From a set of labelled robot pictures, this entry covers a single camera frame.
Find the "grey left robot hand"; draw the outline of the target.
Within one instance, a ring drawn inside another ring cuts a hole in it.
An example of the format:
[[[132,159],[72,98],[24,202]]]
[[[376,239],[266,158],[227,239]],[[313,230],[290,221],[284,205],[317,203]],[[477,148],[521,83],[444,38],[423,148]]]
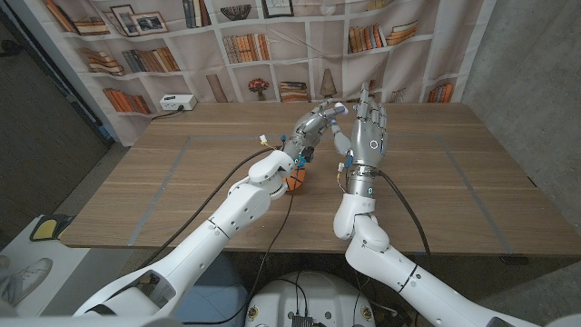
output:
[[[324,100],[311,111],[303,115],[295,124],[290,137],[284,142],[282,151],[292,160],[303,158],[307,163],[312,161],[314,148],[320,138],[331,126],[337,115],[347,114],[348,109],[343,103],[335,103],[331,108],[331,100]]]

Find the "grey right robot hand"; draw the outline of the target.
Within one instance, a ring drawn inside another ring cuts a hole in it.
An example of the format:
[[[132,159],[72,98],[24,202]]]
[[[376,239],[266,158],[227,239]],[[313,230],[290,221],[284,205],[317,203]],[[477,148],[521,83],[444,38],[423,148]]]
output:
[[[338,123],[331,120],[331,131],[337,152],[351,157],[354,164],[379,167],[387,148],[387,111],[369,93],[369,84],[361,85],[359,103],[351,137],[347,137]]]

